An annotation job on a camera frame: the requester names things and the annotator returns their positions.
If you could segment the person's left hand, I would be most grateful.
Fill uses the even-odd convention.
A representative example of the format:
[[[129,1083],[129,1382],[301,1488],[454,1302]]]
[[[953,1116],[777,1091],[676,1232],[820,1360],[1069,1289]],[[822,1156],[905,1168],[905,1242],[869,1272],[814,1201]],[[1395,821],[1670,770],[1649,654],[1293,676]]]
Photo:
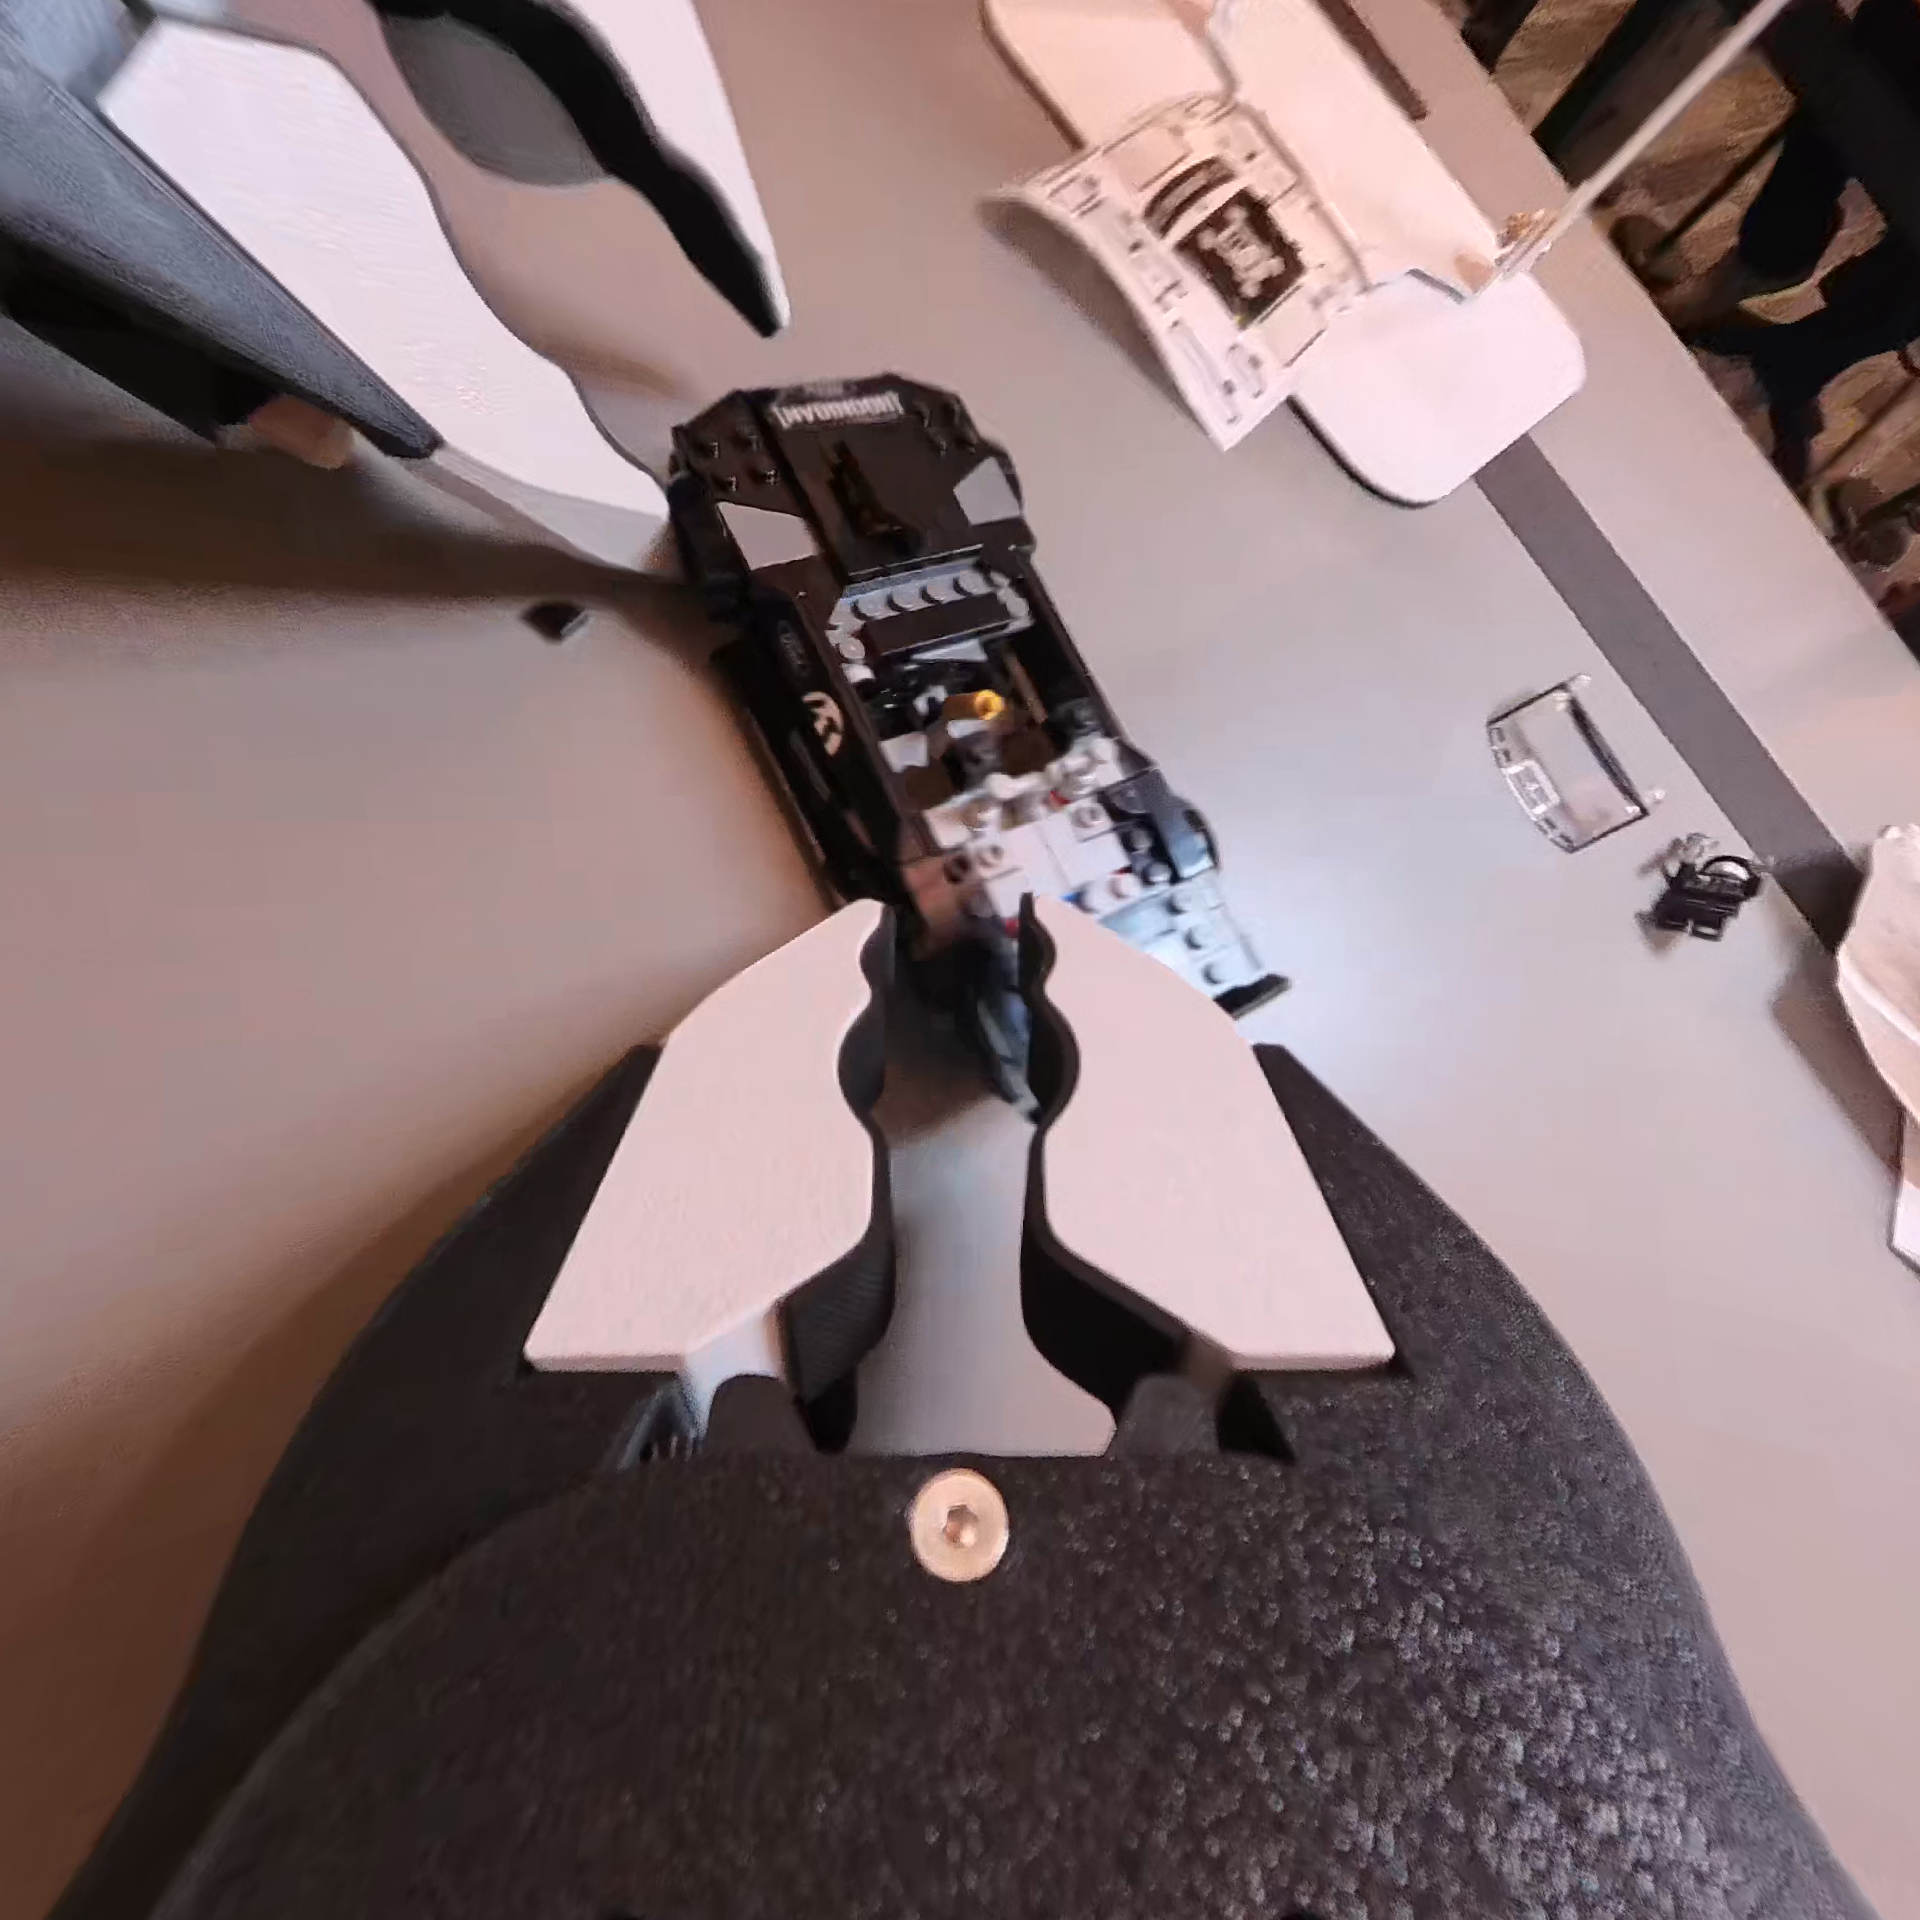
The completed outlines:
[[[246,437],[321,470],[349,467],[356,451],[356,433],[347,421],[295,396],[259,405],[246,419]]]

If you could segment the white paper bags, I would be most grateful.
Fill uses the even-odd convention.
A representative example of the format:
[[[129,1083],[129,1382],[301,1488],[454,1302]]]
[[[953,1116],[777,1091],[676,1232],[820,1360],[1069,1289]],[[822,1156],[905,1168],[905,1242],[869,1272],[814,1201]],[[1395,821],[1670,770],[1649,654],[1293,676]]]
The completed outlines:
[[[1884,1088],[1902,1114],[1893,1252],[1918,1267],[1918,825],[1886,828],[1835,952],[1835,984]]]

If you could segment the white tray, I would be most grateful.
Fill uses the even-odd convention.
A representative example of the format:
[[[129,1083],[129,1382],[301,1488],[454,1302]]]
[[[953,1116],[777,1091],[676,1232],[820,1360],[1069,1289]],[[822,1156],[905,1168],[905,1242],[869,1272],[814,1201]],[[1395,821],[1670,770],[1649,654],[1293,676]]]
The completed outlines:
[[[1433,505],[1580,392],[1586,356],[1567,318],[1532,273],[1490,283],[1498,228],[1322,5],[990,3],[980,14],[1068,132],[1069,157],[1189,93],[1233,97],[1293,152],[1357,236],[1373,289],[1308,352],[1283,406],[1381,499]],[[1073,241],[1003,209],[1074,257],[1159,362]]]

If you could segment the clear lego windshield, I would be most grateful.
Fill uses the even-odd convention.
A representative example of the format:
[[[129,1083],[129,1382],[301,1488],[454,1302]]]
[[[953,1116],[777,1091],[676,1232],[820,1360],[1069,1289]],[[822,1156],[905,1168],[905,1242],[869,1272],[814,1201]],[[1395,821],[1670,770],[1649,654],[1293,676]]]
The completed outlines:
[[[1644,825],[1665,790],[1635,780],[1589,707],[1589,674],[1572,674],[1499,712],[1485,724],[1493,764],[1534,830],[1562,853],[1595,849]]]

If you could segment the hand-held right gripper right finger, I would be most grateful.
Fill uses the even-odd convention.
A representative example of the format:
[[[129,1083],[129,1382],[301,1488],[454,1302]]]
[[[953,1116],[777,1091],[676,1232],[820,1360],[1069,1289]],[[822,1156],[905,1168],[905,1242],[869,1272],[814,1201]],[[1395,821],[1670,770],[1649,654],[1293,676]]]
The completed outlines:
[[[1047,896],[1030,1016],[1023,1322],[1077,1382],[1372,1372],[1373,1293],[1254,1048],[1159,958]]]

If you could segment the small black lego piece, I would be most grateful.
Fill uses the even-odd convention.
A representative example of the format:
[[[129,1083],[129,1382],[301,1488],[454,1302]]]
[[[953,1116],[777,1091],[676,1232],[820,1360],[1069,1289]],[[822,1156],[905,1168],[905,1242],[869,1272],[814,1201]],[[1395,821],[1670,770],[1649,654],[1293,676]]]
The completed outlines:
[[[1642,916],[1654,944],[1722,944],[1742,913],[1765,894],[1769,869],[1727,850],[1705,832],[1686,832],[1658,861],[1659,891]]]

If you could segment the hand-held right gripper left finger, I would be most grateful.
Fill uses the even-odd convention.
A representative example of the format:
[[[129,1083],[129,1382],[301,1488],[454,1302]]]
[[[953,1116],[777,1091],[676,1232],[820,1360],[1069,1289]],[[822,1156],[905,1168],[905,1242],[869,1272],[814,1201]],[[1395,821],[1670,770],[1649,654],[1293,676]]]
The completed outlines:
[[[526,1336],[532,1369],[799,1378],[781,1313],[875,1213],[843,1059],[891,952],[879,904],[843,906],[670,1032]]]

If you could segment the black lego car model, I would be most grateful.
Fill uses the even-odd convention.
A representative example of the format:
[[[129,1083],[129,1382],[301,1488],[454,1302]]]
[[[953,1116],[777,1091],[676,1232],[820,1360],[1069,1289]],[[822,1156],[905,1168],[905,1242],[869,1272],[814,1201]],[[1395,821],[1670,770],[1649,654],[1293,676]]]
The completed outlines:
[[[1012,458],[955,392],[897,373],[734,392],[675,427],[665,496],[833,896],[897,915],[930,1006],[955,1021],[977,883],[1078,908],[1230,1018],[1284,994],[1205,814],[1044,589]]]

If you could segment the white sticker sheet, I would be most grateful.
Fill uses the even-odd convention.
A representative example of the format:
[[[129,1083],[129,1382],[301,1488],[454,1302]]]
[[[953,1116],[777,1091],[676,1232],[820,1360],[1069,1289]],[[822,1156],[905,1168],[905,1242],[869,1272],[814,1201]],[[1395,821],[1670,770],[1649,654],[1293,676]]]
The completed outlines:
[[[1223,451],[1293,396],[1308,352],[1373,289],[1305,165],[1228,93],[1140,113],[996,203],[1094,262]]]

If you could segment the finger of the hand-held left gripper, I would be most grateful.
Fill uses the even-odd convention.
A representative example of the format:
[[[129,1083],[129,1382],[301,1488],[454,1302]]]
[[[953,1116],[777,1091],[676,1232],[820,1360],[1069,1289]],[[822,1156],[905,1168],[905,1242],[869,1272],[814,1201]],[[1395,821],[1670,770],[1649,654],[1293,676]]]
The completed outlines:
[[[427,122],[516,186],[628,188],[761,337],[777,245],[693,5],[373,3]]]
[[[105,116],[435,437],[399,465],[516,537],[670,577],[659,481],[473,285],[411,155],[335,62],[157,17]]]

